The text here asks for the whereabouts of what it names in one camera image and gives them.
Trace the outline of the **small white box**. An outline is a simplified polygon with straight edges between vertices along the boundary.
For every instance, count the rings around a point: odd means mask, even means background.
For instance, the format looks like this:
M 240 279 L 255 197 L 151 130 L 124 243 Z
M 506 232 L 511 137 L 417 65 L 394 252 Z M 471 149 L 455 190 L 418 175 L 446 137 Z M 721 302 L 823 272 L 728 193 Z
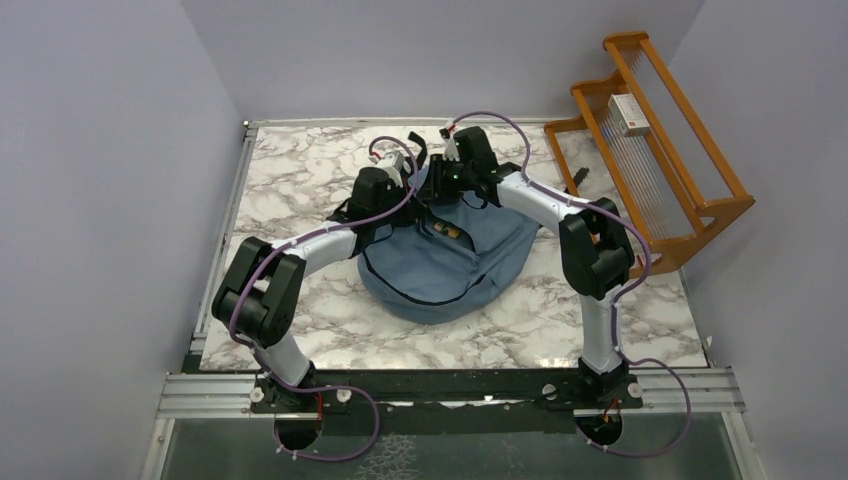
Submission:
M 650 132 L 650 123 L 632 93 L 611 95 L 608 109 L 612 125 L 619 134 L 633 137 Z

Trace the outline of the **blue student backpack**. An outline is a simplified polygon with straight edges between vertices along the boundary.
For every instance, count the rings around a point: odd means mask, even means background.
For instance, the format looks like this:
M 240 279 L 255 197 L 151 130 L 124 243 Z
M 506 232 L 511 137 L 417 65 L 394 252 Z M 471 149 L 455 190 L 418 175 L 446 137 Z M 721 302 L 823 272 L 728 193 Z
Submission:
M 540 225 L 474 193 L 447 205 L 423 205 L 426 219 L 372 243 L 358 256 L 360 278 L 392 314 L 436 325 L 494 301 L 518 277 Z M 458 239 L 434 230 L 435 222 L 463 231 Z

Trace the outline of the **black metal base rail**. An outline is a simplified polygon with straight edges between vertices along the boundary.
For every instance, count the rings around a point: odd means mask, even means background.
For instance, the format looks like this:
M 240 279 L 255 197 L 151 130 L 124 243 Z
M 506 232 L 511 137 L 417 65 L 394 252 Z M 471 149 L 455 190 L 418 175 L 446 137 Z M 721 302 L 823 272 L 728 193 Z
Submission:
M 249 399 L 251 413 L 284 432 L 572 434 L 580 423 L 641 408 L 641 389 L 629 372 L 595 380 L 578 368 L 318 369 L 295 392 L 259 377 Z

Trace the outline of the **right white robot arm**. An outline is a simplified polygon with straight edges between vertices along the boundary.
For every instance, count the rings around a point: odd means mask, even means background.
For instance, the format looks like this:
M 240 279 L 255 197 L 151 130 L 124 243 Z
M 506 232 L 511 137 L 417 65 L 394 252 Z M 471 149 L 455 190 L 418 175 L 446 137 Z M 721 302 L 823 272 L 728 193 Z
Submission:
M 450 125 L 440 135 L 446 146 L 430 157 L 425 199 L 447 202 L 472 192 L 557 234 L 564 277 L 580 296 L 577 393 L 589 406 L 604 405 L 629 372 L 617 343 L 617 300 L 635 255 L 615 203 L 574 197 L 535 181 L 514 163 L 499 163 L 480 127 Z

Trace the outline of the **orange wooden rack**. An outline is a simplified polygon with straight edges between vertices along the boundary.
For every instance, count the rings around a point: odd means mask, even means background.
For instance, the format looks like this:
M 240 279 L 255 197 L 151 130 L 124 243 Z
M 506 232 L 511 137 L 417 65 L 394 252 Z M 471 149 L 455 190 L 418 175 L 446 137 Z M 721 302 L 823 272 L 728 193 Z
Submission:
M 603 163 L 622 213 L 647 240 L 631 275 L 680 269 L 754 203 L 722 150 L 644 31 L 603 41 L 611 75 L 575 83 L 579 113 L 553 120 L 544 133 L 566 188 L 579 192 L 576 153 Z M 625 137 L 613 127 L 613 94 L 632 93 L 651 130 Z

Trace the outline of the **yellow orange highlighter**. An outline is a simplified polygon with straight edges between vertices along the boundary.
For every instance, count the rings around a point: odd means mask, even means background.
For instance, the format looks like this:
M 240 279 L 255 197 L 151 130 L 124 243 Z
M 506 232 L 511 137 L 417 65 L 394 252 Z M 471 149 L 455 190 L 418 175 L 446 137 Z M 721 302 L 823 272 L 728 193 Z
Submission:
M 443 222 L 435 222 L 433 228 L 436 232 L 449 236 L 452 239 L 458 239 L 463 231 L 458 227 Z

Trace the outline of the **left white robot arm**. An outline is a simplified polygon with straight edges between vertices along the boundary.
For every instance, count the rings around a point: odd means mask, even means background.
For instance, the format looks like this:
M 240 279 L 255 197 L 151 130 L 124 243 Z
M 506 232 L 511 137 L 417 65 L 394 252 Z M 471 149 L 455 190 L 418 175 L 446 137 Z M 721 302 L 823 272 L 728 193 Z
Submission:
M 360 254 L 377 228 L 413 223 L 414 195 L 425 176 L 364 167 L 350 196 L 320 226 L 286 240 L 249 237 L 239 245 L 210 313 L 252 351 L 277 382 L 276 396 L 288 409 L 309 406 L 315 389 L 308 378 L 314 366 L 290 331 L 303 281 Z

